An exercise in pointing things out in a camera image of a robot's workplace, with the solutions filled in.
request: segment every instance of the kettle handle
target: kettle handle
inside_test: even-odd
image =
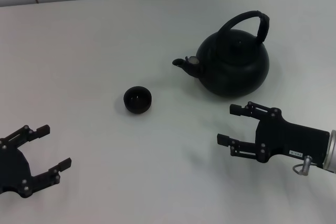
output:
[[[261,13],[258,10],[252,10],[250,12],[239,14],[238,16],[229,20],[217,33],[217,38],[224,35],[226,32],[231,30],[238,23],[253,17],[260,18],[260,25],[258,29],[258,34],[256,37],[256,43],[261,44],[265,41],[268,29],[269,29],[269,17],[266,14]]]

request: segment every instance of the white table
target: white table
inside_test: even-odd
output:
[[[236,100],[172,65],[232,17],[270,17],[269,75]],[[336,127],[334,0],[86,0],[0,8],[1,137],[28,124],[51,134],[20,149],[33,175],[71,157],[57,186],[0,196],[1,223],[334,223],[336,175],[297,159],[230,157],[217,133],[254,141],[258,121],[229,114],[248,101],[286,120]],[[258,19],[238,28],[255,34]],[[134,116],[132,86],[153,103]]]

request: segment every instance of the small black bowl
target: small black bowl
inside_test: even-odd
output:
[[[152,94],[148,89],[141,86],[130,88],[124,94],[124,104],[130,112],[141,114],[151,106]]]

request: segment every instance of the label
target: label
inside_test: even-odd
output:
[[[289,155],[298,156],[298,157],[302,157],[303,156],[302,153],[295,152],[295,151],[289,151]]]

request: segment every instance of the black kettle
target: black kettle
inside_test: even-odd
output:
[[[260,18],[257,37],[231,29],[252,17]],[[259,11],[240,14],[210,35],[196,56],[176,59],[173,65],[199,78],[209,91],[217,95],[237,97],[249,94],[260,87],[268,73],[269,59],[263,44],[268,28],[267,15]]]

